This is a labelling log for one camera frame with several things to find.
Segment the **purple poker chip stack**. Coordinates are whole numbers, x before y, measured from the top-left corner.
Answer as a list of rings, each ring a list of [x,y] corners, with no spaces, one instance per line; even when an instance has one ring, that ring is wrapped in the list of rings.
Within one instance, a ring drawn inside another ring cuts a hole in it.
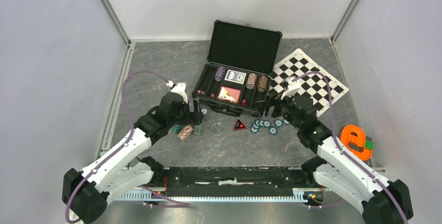
[[[220,82],[223,79],[225,72],[226,68],[224,66],[219,66],[216,70],[214,80]]]

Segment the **brown poker chip stack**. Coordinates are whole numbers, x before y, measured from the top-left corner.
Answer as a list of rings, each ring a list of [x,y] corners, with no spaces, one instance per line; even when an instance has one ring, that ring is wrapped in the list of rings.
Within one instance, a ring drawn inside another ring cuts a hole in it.
[[[257,90],[259,92],[265,92],[267,88],[267,76],[260,76],[257,83]]]

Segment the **orange blue poker chip stack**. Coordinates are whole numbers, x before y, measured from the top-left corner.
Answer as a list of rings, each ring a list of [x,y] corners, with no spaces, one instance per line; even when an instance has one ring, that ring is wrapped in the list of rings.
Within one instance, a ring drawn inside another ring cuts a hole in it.
[[[252,90],[252,89],[254,89],[255,84],[256,84],[256,81],[257,81],[257,74],[255,74],[255,73],[250,73],[250,74],[248,75],[248,78],[247,78],[247,81],[246,81],[246,88],[247,88],[248,90]]]

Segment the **green yellow blue chip stack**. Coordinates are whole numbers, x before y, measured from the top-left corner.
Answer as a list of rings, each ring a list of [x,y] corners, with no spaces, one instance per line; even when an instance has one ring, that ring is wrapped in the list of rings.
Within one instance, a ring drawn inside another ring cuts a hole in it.
[[[195,125],[193,127],[193,134],[195,135],[201,135],[203,132],[203,127],[201,125]]]

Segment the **pink poker chip stack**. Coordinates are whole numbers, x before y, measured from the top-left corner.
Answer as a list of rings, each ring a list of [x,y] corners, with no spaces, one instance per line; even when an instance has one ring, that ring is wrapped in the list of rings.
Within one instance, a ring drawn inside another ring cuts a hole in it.
[[[192,125],[187,125],[179,131],[177,137],[179,137],[182,141],[184,141],[193,133],[193,130],[194,128]]]

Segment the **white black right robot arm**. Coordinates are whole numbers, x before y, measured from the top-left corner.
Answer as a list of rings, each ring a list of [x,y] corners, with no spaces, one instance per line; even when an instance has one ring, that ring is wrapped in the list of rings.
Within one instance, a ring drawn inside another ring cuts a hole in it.
[[[318,120],[311,98],[273,95],[254,106],[264,116],[272,107],[272,117],[290,123],[303,146],[316,155],[302,165],[305,185],[332,190],[358,210],[365,223],[408,223],[414,216],[408,186],[400,179],[389,180],[357,158]]]

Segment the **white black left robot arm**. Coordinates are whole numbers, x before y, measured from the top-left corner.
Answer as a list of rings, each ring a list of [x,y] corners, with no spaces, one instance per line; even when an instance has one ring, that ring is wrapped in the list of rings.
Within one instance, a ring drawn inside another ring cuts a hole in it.
[[[190,110],[182,93],[168,92],[102,157],[79,171],[68,170],[62,189],[67,223],[93,223],[117,197],[143,184],[160,185],[163,171],[143,161],[127,171],[122,169],[166,136],[171,127],[201,123],[203,113],[197,98],[193,99],[193,106],[194,110]]]

